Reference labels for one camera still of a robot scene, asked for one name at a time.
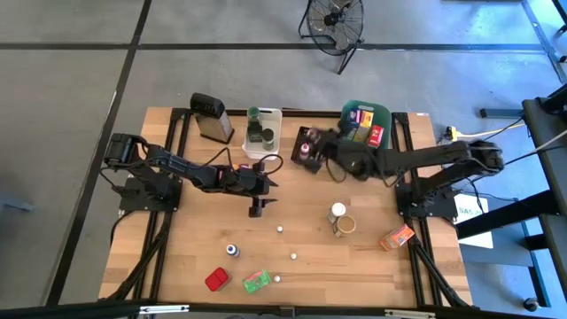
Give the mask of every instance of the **white cable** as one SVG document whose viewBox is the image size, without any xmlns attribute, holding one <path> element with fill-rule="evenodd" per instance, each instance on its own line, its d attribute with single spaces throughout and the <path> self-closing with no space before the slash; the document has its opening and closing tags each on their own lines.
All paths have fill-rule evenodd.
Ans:
<svg viewBox="0 0 567 319">
<path fill-rule="evenodd" d="M 565 131 L 563 131 L 562 133 L 560 133 L 559 135 L 557 135 L 556 137 L 550 139 L 549 141 L 545 142 L 544 144 L 542 144 L 541 146 L 539 146 L 538 148 L 536 148 L 535 150 L 529 152 L 528 154 L 533 154 L 539 150 L 541 150 L 542 148 L 552 144 L 555 140 L 557 140 L 559 137 L 564 136 L 565 134 L 567 134 L 567 129 Z"/>
</svg>

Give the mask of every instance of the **fan stand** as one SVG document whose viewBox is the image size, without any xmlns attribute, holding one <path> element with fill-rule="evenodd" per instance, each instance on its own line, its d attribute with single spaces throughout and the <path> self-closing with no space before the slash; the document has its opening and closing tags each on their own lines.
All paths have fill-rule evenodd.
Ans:
<svg viewBox="0 0 567 319">
<path fill-rule="evenodd" d="M 305 39 L 307 37 L 309 37 L 309 38 L 325 37 L 325 38 L 328 38 L 329 40 L 331 40 L 334 43 L 333 45 L 337 45 L 337 42 L 335 42 L 335 40 L 328 35 L 303 35 L 303 34 L 301 34 L 301 27 L 303 27 L 303 22 L 305 22 L 305 18 L 307 17 L 307 14 L 309 13 L 309 7 L 311 6 L 312 2 L 313 2 L 313 0 L 309 0 L 309 2 L 307 2 L 307 8 L 305 9 L 305 13 L 303 14 L 303 18 L 301 18 L 301 22 L 299 23 L 299 27 L 298 27 L 299 36 L 301 37 L 301 39 Z M 343 61 L 341 62 L 340 67 L 338 68 L 338 72 L 337 72 L 338 75 L 341 75 L 343 73 L 343 71 L 346 68 L 346 65 L 348 64 L 348 62 L 350 62 L 354 53 L 356 52 L 356 50 L 358 50 L 359 45 L 361 45 L 363 42 L 364 42 L 364 39 L 356 40 L 356 44 L 351 49 L 350 55 L 348 54 L 348 52 L 345 53 L 345 56 L 343 57 Z"/>
</svg>

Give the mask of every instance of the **red box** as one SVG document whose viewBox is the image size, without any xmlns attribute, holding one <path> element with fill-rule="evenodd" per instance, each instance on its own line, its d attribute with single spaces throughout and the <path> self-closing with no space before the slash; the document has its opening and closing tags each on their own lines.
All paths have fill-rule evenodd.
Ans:
<svg viewBox="0 0 567 319">
<path fill-rule="evenodd" d="M 209 287 L 211 292 L 217 292 L 229 281 L 229 273 L 223 268 L 219 267 L 205 279 L 205 284 L 207 287 Z"/>
<path fill-rule="evenodd" d="M 366 145 L 370 147 L 380 146 L 383 133 L 384 133 L 384 128 L 379 127 L 378 125 L 372 126 L 372 130 L 370 130 L 369 139 L 366 141 Z"/>
</svg>

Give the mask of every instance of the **orange box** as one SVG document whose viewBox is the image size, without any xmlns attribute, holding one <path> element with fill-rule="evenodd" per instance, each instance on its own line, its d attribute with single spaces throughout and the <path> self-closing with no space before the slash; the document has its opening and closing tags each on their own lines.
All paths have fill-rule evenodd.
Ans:
<svg viewBox="0 0 567 319">
<path fill-rule="evenodd" d="M 404 245 L 411 237 L 415 235 L 415 232 L 409 228 L 408 225 L 404 224 L 396 230 L 392 230 L 386 235 L 382 240 L 380 240 L 380 245 L 387 251 L 398 248 Z"/>
</svg>

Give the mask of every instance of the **red cube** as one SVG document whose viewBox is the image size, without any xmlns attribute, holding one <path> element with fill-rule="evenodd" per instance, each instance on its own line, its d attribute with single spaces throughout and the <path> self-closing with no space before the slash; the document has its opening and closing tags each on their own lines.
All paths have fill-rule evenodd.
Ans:
<svg viewBox="0 0 567 319">
<path fill-rule="evenodd" d="M 219 267 L 211 275 L 205 279 L 205 284 L 211 292 L 219 291 L 230 280 L 229 273 L 223 268 Z"/>
</svg>

